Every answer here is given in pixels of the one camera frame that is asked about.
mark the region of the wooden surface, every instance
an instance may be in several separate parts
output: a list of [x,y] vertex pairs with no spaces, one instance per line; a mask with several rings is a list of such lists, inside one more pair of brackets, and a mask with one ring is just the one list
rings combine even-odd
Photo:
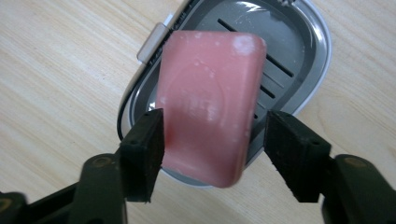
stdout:
[[[0,190],[33,202],[78,180],[118,146],[120,98],[135,55],[182,0],[0,1]],[[332,33],[332,64],[298,118],[376,165],[396,188],[396,1],[313,1]],[[160,174],[130,223],[322,223],[298,204],[266,155],[230,189],[193,189]]]

